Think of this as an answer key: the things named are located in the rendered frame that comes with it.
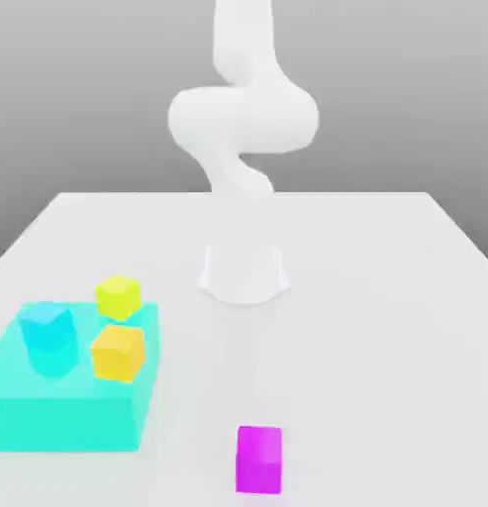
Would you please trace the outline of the small yellow cube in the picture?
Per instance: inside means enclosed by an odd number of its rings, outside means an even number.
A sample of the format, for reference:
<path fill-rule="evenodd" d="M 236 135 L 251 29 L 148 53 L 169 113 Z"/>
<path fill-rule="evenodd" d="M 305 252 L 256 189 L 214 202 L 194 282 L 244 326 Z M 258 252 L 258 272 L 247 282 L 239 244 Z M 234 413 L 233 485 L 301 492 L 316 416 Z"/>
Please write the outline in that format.
<path fill-rule="evenodd" d="M 125 321 L 141 308 L 139 282 L 123 275 L 111 275 L 95 287 L 98 312 L 116 321 Z"/>

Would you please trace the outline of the small orange cube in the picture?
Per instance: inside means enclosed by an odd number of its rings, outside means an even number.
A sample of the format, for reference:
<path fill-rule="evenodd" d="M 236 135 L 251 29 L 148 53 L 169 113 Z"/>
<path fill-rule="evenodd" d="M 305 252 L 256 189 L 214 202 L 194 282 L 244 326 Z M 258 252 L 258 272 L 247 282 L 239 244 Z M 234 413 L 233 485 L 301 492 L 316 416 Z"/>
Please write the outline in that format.
<path fill-rule="evenodd" d="M 145 361 L 144 331 L 109 324 L 90 345 L 96 378 L 132 383 Z"/>

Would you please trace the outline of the small magenta cube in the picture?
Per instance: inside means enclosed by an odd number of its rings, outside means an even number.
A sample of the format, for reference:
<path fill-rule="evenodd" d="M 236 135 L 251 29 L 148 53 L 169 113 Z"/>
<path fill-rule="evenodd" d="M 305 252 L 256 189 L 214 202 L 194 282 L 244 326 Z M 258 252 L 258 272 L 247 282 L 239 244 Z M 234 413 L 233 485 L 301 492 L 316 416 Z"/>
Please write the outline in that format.
<path fill-rule="evenodd" d="M 282 430 L 239 426 L 236 492 L 278 495 L 282 491 Z"/>

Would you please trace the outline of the small cyan cube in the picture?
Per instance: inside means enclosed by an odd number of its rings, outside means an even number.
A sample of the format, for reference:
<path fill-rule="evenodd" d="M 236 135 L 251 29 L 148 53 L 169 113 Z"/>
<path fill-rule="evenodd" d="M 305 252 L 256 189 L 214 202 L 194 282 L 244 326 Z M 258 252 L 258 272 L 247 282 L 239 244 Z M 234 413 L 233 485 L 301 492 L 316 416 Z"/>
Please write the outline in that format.
<path fill-rule="evenodd" d="M 47 377 L 68 374 L 77 363 L 77 339 L 70 309 L 58 302 L 26 305 L 19 325 L 33 370 Z"/>

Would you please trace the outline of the large turquoise box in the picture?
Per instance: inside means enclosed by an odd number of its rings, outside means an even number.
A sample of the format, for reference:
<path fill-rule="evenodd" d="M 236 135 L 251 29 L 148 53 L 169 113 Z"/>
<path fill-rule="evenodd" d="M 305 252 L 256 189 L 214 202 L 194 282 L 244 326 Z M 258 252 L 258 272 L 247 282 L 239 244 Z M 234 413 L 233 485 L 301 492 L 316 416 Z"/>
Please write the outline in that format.
<path fill-rule="evenodd" d="M 23 304 L 0 336 L 0 452 L 133 452 L 140 446 L 160 354 L 158 308 L 127 320 L 144 332 L 145 361 L 130 383 L 93 373 L 90 345 L 110 324 L 90 302 L 66 302 L 74 336 L 65 349 L 29 350 Z"/>

